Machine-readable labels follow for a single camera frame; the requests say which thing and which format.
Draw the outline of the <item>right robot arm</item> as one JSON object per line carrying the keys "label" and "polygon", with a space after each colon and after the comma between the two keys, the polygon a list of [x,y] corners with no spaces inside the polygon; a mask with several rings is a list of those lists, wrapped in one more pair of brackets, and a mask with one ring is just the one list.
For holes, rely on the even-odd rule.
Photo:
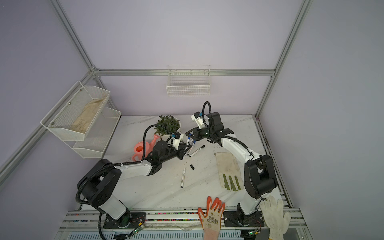
{"label": "right robot arm", "polygon": [[267,201],[270,196],[280,200],[278,179],[273,160],[268,155],[259,155],[236,138],[234,132],[224,128],[220,114],[210,113],[207,116],[201,112],[191,115],[197,127],[186,132],[193,140],[207,139],[228,150],[239,163],[244,164],[244,188],[247,194],[237,205],[237,211],[226,214],[236,214],[237,221],[242,225],[249,224],[255,215],[259,215],[258,205]]}

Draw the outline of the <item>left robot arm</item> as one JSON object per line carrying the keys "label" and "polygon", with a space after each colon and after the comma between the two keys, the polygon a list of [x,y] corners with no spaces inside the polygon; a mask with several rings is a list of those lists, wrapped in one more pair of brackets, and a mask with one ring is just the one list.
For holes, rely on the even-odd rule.
{"label": "left robot arm", "polygon": [[159,141],[142,161],[112,163],[108,159],[101,159],[78,182],[75,200],[79,204],[92,206],[114,220],[128,219],[131,217],[130,211],[114,196],[118,182],[154,175],[164,162],[173,158],[182,160],[191,147],[190,144],[180,142],[176,148],[165,141]]}

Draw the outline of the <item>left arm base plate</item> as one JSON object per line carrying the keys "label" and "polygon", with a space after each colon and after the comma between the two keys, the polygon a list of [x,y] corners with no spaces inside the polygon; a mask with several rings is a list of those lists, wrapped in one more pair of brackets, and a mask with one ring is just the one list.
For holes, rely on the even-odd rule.
{"label": "left arm base plate", "polygon": [[124,214],[120,219],[115,220],[110,215],[106,215],[103,224],[104,229],[136,229],[140,224],[144,224],[147,214],[145,212],[130,212]]}

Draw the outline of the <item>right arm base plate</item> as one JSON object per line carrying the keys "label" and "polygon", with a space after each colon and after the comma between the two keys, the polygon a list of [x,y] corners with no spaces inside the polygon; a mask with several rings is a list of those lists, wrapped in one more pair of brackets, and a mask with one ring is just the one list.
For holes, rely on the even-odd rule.
{"label": "right arm base plate", "polygon": [[264,218],[261,211],[244,215],[239,211],[224,211],[225,227],[264,227]]}

